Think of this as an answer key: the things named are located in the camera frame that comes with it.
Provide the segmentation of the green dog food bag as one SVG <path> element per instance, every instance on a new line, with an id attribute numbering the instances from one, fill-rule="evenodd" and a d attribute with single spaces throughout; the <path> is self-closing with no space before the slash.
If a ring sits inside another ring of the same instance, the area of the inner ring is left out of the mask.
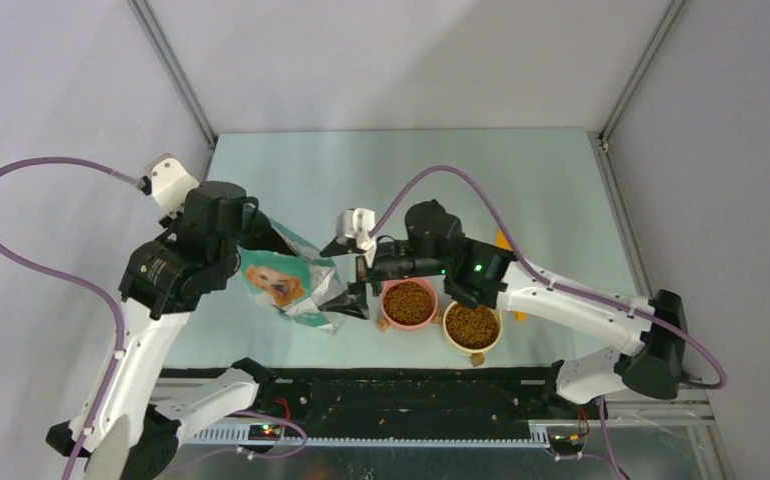
<path id="1" fill-rule="evenodd" d="M 343 316 L 324 306 L 344 283 L 334 261 L 276 220 L 260 214 L 252 235 L 238 244 L 240 273 L 253 300 L 284 320 L 336 333 Z"/>

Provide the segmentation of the orange plastic food scoop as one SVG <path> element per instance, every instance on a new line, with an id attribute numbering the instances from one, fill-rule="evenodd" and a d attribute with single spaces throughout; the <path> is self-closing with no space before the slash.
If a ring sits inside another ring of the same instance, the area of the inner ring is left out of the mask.
<path id="1" fill-rule="evenodd" d="M 495 243 L 497 247 L 503 248 L 510 252 L 513 251 L 511 244 L 509 243 L 507 237 L 505 236 L 505 234 L 500 228 L 498 228 L 496 231 Z M 519 323 L 525 323 L 528 320 L 528 315 L 524 312 L 510 311 L 510 313 L 513 315 L 515 320 Z"/>

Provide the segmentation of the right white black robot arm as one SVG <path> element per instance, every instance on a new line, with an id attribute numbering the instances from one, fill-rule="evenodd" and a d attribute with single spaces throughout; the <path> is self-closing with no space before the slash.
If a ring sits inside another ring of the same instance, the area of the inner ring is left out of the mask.
<path id="1" fill-rule="evenodd" d="M 606 343 L 551 366 L 542 402 L 552 416 L 567 418 L 582 404 L 622 390 L 657 400 L 678 396 L 685 349 L 679 295 L 610 295 L 525 267 L 512 250 L 468 238 L 460 219 L 435 200 L 409 208 L 403 240 L 377 239 L 374 225 L 373 211 L 345 210 L 335 238 L 320 252 L 355 260 L 356 279 L 339 301 L 342 311 L 367 316 L 367 295 L 382 294 L 387 281 L 442 276 L 445 293 L 463 305 L 536 315 Z"/>

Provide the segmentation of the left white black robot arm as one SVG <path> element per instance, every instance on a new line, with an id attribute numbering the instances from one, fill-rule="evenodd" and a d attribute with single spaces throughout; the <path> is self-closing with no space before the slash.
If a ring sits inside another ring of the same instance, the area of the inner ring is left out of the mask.
<path id="1" fill-rule="evenodd" d="M 182 197 L 164 231 L 130 256 L 115 301 L 112 357 L 81 413 L 50 428 L 47 442 L 87 479 L 154 479 L 179 448 L 221 419 L 265 416 L 277 403 L 275 374 L 245 358 L 216 379 L 168 400 L 151 399 L 167 354 L 203 296 L 240 268 L 239 241 L 259 215 L 257 199 L 208 181 Z"/>

